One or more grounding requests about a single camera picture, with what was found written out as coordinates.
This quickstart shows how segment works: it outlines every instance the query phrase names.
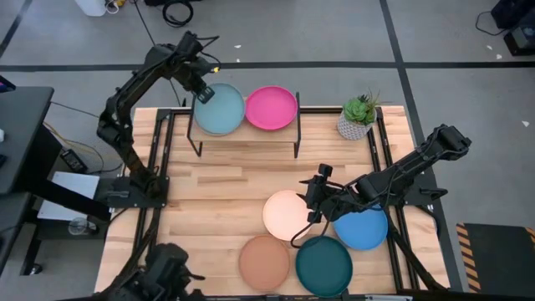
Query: pink plate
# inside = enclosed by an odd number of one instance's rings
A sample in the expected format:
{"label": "pink plate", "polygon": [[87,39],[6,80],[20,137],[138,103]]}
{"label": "pink plate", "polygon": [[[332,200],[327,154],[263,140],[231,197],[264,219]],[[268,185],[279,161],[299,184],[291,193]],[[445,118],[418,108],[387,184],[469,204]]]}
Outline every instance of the pink plate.
{"label": "pink plate", "polygon": [[263,130],[289,125],[298,113],[298,101],[283,87],[267,86],[252,92],[245,103],[245,116]]}

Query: gray floor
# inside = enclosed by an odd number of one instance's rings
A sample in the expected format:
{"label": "gray floor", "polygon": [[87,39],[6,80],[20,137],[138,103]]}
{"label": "gray floor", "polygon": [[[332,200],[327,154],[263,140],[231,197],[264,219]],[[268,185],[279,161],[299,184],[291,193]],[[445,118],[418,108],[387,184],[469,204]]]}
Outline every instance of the gray floor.
{"label": "gray floor", "polygon": [[[388,0],[403,60],[534,60],[535,57],[513,58],[501,37],[490,37],[474,29],[476,15],[491,9],[495,2]],[[21,1],[3,1],[0,38],[21,7]],[[237,59],[244,63],[394,62],[379,1],[205,0],[193,3],[193,7],[193,21],[187,28],[177,29],[165,25],[158,9],[140,4],[147,28],[157,43],[176,43],[186,30],[201,36],[219,34],[222,37],[206,51],[224,63],[236,63]],[[490,31],[497,30],[488,15],[482,17],[481,25]],[[72,0],[33,0],[0,57],[0,70],[3,66],[18,65],[141,64],[151,45],[139,15],[129,3],[116,15],[87,18]],[[442,201],[462,271],[454,231],[457,222],[535,227],[531,218],[535,206],[529,190],[530,175],[535,172],[531,152],[535,146],[535,69],[407,72],[424,133],[447,123],[457,126],[474,141],[469,155],[461,161],[441,162],[435,168],[439,186],[450,191]],[[18,85],[53,86],[54,101],[98,114],[106,98],[114,93],[114,87],[121,86],[130,73],[55,71],[2,75]],[[224,69],[206,76],[206,81],[234,84],[244,95],[259,86],[279,84],[299,91],[303,105],[339,105],[367,89],[380,90],[385,104],[406,105],[396,69]],[[180,97],[187,96],[182,89],[177,90]],[[160,80],[138,106],[176,104],[171,85]],[[523,120],[532,125],[525,127]],[[93,145],[106,154],[106,167],[118,162],[114,152],[94,134],[93,118],[53,105],[46,121],[65,138]],[[99,168],[94,157],[84,158],[90,168]],[[36,296],[52,300],[91,293],[102,242],[43,245],[39,258],[48,263],[48,269],[43,275],[23,279],[17,275],[20,254],[29,242],[31,230],[24,229],[21,234],[9,268],[0,278],[0,291],[16,300],[34,300]],[[463,274],[461,278],[466,289]]]}

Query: teal plate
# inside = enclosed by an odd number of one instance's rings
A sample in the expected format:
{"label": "teal plate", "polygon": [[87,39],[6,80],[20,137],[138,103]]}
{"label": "teal plate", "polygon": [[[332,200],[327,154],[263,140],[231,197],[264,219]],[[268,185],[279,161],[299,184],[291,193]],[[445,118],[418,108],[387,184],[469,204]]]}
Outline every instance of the teal plate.
{"label": "teal plate", "polygon": [[209,135],[230,134],[245,115],[242,94],[229,84],[211,84],[210,88],[215,94],[206,104],[195,100],[195,122]]}
{"label": "teal plate", "polygon": [[318,297],[330,298],[341,294],[353,277],[353,262],[337,240],[313,237],[298,251],[295,269],[301,284]]}

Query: yellow and black striped tape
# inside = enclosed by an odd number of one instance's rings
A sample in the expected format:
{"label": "yellow and black striped tape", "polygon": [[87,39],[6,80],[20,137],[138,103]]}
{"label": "yellow and black striped tape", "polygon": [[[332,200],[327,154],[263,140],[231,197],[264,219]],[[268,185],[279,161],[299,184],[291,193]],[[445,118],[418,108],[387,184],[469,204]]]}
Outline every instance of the yellow and black striped tape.
{"label": "yellow and black striped tape", "polygon": [[470,293],[479,293],[482,289],[482,286],[479,284],[479,280],[477,278],[476,262],[474,262],[474,254],[471,251],[470,237],[468,236],[468,231],[465,228],[465,224],[462,222],[458,223],[456,228],[457,236],[459,237],[459,243],[461,245],[462,261],[465,264],[466,278],[468,279],[469,291]]}

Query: plate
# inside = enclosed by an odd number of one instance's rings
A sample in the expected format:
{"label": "plate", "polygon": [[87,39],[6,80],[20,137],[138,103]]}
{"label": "plate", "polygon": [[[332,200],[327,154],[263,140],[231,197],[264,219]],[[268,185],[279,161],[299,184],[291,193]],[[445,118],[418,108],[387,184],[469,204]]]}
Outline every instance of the plate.
{"label": "plate", "polygon": [[353,262],[344,245],[331,237],[313,237],[298,251],[295,269],[301,284],[318,297],[341,294],[353,277]]}
{"label": "plate", "polygon": [[351,212],[339,218],[333,225],[342,242],[360,251],[378,247],[388,232],[388,221],[382,210]]}
{"label": "plate", "polygon": [[267,86],[247,98],[247,120],[262,130],[279,130],[289,125],[298,113],[298,101],[283,87]]}
{"label": "plate", "polygon": [[290,272],[290,253],[271,235],[249,240],[238,259],[243,281],[261,292],[271,292],[283,284]]}
{"label": "plate", "polygon": [[229,84],[211,84],[215,94],[203,104],[195,100],[195,122],[208,135],[227,135],[242,123],[245,103],[240,92]]}
{"label": "plate", "polygon": [[[262,212],[266,229],[276,238],[289,242],[308,225],[307,203],[295,191],[279,191],[267,199]],[[305,236],[308,230],[297,239]]]}

